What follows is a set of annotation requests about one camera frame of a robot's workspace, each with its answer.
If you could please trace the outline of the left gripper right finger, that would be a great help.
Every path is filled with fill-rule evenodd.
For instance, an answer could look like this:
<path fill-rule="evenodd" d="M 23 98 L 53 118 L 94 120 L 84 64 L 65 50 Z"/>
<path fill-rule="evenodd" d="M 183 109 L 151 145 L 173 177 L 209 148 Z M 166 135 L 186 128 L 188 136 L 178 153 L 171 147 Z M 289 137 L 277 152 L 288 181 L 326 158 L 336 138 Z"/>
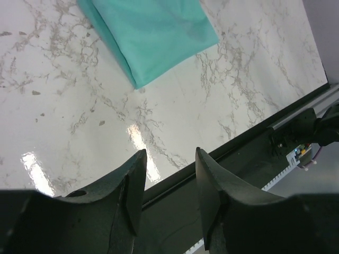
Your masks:
<path fill-rule="evenodd" d="M 338 253 L 337 194 L 271 194 L 201 148 L 195 172 L 204 247 L 210 253 Z"/>

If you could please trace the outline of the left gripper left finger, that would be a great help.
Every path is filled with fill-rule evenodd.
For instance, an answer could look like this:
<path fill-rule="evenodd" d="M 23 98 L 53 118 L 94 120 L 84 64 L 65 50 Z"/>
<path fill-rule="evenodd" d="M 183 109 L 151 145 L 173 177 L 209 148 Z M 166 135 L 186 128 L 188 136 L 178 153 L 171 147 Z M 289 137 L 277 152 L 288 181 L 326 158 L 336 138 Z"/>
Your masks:
<path fill-rule="evenodd" d="M 147 171 L 146 150 L 62 197 L 1 191 L 1 253 L 132 253 Z"/>

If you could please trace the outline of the teal t shirt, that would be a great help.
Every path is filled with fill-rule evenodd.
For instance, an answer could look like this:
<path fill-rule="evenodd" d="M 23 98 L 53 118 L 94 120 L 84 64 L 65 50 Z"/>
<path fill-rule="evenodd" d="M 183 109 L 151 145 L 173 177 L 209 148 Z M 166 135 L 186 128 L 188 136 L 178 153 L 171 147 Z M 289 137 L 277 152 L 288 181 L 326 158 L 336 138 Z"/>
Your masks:
<path fill-rule="evenodd" d="M 199 1 L 77 1 L 135 89 L 218 43 Z"/>

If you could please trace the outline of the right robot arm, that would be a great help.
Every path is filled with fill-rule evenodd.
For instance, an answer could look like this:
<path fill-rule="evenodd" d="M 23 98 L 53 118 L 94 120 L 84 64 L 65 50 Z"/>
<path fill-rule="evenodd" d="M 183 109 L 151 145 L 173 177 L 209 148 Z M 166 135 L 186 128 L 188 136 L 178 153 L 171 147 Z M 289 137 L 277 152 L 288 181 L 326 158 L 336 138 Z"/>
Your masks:
<path fill-rule="evenodd" d="M 329 107 L 322 117 L 304 123 L 302 142 L 317 143 L 321 147 L 338 142 L 338 103 Z"/>

